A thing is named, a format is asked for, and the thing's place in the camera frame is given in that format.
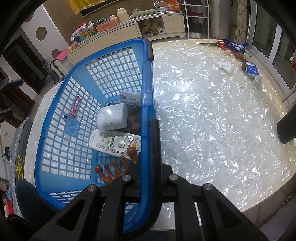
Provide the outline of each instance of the metal screw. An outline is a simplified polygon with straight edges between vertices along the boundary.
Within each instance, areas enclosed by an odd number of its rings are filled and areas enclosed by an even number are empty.
[[[88,185],[87,190],[90,191],[90,192],[95,191],[96,190],[96,185],[94,185],[94,184]]]
[[[176,180],[178,180],[178,176],[177,175],[175,175],[175,174],[172,174],[172,175],[170,175],[169,176],[169,179],[171,180],[171,181],[176,181]]]
[[[122,180],[124,180],[125,182],[129,181],[131,179],[130,175],[124,175],[122,176]]]
[[[205,188],[205,190],[207,190],[207,191],[211,191],[211,190],[213,189],[213,185],[212,185],[212,184],[209,184],[209,183],[206,183],[206,184],[204,185],[204,188]]]

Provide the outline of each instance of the white remote control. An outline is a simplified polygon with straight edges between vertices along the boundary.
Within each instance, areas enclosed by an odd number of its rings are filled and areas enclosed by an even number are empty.
[[[118,132],[94,130],[89,138],[89,147],[112,156],[130,159],[127,154],[129,147],[135,147],[137,153],[141,152],[141,136]]]

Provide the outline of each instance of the curtain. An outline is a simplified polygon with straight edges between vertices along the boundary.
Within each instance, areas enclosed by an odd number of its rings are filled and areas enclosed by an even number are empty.
[[[82,10],[98,5],[105,1],[107,0],[68,0],[71,9],[75,15],[79,14]]]
[[[234,42],[237,44],[243,44],[247,38],[247,0],[236,1],[238,7]]]

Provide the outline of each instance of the orange plastic bottle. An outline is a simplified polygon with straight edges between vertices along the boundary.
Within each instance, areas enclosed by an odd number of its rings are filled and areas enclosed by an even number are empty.
[[[168,2],[168,8],[170,9],[170,11],[180,11],[180,5],[175,2],[174,0],[169,0]]]

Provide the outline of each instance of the pink paper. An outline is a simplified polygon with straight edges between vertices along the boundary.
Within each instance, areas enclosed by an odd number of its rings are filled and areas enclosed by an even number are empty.
[[[64,60],[68,54],[68,49],[64,49],[55,59]]]

